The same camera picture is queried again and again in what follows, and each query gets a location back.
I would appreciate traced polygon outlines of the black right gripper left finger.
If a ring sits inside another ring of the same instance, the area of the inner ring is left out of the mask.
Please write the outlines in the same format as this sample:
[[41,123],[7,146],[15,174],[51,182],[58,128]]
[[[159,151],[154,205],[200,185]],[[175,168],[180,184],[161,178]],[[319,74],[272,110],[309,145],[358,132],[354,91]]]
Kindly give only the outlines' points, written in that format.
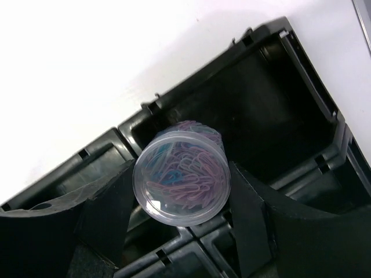
[[124,265],[134,164],[29,210],[1,212],[1,276],[112,277]]

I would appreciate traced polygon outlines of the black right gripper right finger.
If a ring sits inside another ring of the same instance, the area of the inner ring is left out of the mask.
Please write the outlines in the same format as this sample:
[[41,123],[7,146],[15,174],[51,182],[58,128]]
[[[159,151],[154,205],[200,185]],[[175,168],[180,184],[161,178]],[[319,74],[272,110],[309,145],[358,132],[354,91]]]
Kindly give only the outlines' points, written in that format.
[[369,277],[370,207],[337,215],[299,203],[230,162],[241,275],[269,262],[279,277]]

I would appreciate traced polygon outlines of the clear paperclip jar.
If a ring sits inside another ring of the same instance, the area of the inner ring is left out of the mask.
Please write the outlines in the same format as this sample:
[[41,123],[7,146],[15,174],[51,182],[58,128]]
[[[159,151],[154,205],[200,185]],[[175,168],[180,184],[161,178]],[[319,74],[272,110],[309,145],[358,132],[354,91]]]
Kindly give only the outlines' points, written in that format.
[[160,131],[133,168],[133,192],[153,219],[194,226],[227,203],[231,174],[221,134],[194,120]]

